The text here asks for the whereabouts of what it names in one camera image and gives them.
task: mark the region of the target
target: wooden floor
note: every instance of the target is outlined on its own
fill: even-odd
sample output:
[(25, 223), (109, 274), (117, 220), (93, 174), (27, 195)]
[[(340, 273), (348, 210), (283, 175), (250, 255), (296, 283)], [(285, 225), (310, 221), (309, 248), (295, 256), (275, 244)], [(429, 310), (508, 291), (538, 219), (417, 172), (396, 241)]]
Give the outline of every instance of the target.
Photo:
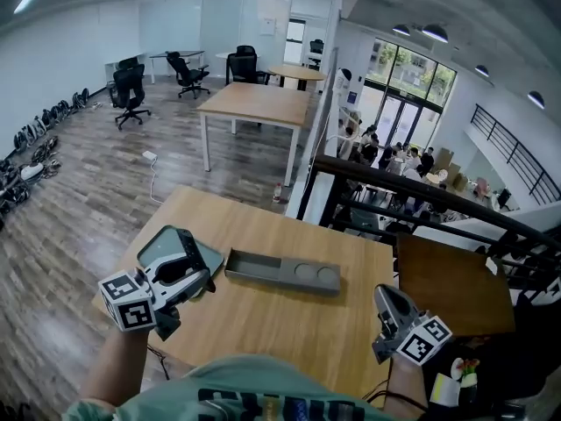
[[(213, 93), (223, 80), (205, 80)], [(271, 211), (273, 189), (282, 182), (291, 131), (279, 127), (209, 119), (212, 170), (202, 167), (198, 100), (182, 99), (173, 79), (145, 83), (146, 104), (153, 114), (143, 125), (133, 120), (119, 132), (105, 92), (89, 108), (51, 133), (59, 136), (55, 177), (32, 188), (28, 201), (5, 219), (0, 232), (0, 400), (28, 402), (37, 419), (56, 419), (77, 390), (110, 324), (90, 306), (97, 281), (114, 271), (117, 259), (156, 211), (150, 199), (153, 173), (141, 154), (158, 155), (154, 197), (164, 200), (177, 184), (236, 199)], [(300, 162), (318, 98), (313, 97), (307, 127), (296, 154)], [(99, 101), (97, 110), (91, 105)], [(15, 157), (18, 164), (25, 158)], [(185, 366), (167, 360), (172, 375)], [(151, 354), (146, 385), (163, 379)]]

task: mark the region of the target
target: gray tray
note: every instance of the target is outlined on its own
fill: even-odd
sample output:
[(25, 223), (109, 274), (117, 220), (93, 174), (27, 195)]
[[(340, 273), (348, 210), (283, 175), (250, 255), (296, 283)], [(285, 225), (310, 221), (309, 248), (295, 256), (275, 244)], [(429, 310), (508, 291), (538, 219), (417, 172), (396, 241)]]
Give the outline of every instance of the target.
[(317, 295), (337, 296), (341, 290), (339, 265), (304, 259), (278, 258), (232, 249), (226, 276)]

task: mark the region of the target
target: bottle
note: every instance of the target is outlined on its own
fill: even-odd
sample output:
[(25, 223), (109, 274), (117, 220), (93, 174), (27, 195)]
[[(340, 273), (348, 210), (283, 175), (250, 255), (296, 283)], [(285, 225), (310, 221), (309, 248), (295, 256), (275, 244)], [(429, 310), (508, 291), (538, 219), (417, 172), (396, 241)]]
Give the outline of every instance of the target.
[(273, 193), (273, 202), (274, 203), (280, 203), (281, 202), (281, 193), (282, 193), (281, 183), (277, 182), (277, 185), (274, 188), (274, 193)]

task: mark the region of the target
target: office chair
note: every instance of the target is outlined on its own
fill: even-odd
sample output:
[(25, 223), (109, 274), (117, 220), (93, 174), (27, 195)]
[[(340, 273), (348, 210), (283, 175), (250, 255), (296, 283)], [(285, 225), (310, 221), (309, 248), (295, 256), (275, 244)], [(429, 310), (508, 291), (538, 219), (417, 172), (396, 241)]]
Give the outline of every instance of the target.
[[(142, 76), (144, 74), (144, 64), (139, 64), (131, 68), (124, 68), (118, 70), (113, 74), (115, 80), (115, 87), (109, 87), (111, 102), (115, 107), (123, 108), (123, 115), (115, 117), (117, 128), (121, 131), (124, 122), (129, 118), (136, 118), (138, 124), (142, 125), (142, 118), (138, 114), (147, 113), (151, 115), (149, 110), (135, 111), (136, 108), (144, 101), (145, 92), (142, 89)], [(131, 98), (131, 89), (134, 91), (134, 97)]]
[(169, 65), (172, 66), (175, 70), (175, 79), (177, 83), (183, 87), (182, 91), (177, 94), (179, 98), (185, 92), (189, 92), (190, 90), (193, 91), (193, 97), (196, 100), (196, 90), (206, 90), (207, 93), (210, 95), (210, 90), (201, 87), (200, 85), (195, 85), (197, 82), (201, 81), (205, 76), (209, 74), (204, 69), (207, 68), (209, 65), (205, 64), (204, 66), (198, 68), (197, 70), (189, 70), (185, 60), (180, 57), (179, 52), (170, 52), (167, 54), (167, 62)]
[(256, 54), (256, 53), (255, 53), (255, 48), (253, 48), (252, 46), (237, 46), (236, 54), (238, 56), (246, 56), (247, 54)]
[(321, 39), (311, 40), (309, 42), (309, 52), (323, 54), (323, 41)]
[[(230, 53), (226, 61), (226, 68), (231, 70), (234, 82), (250, 82), (251, 84), (269, 83), (269, 74), (257, 70), (257, 54)], [(226, 74), (226, 84), (230, 82), (230, 74)]]
[(133, 68), (138, 65), (138, 57), (128, 58), (126, 60), (119, 61), (117, 64), (117, 70), (126, 70), (127, 68)]

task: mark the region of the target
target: green t-shirt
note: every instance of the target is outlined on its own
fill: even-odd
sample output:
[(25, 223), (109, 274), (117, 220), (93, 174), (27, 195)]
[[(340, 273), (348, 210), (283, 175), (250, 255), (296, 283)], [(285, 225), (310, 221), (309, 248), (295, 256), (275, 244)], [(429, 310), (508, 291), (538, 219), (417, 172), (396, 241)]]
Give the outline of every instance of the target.
[[(393, 420), (366, 401), (331, 393), (286, 362), (263, 355), (216, 360), (140, 393), (116, 415), (121, 421)], [(63, 419), (111, 421), (113, 413), (78, 402)]]

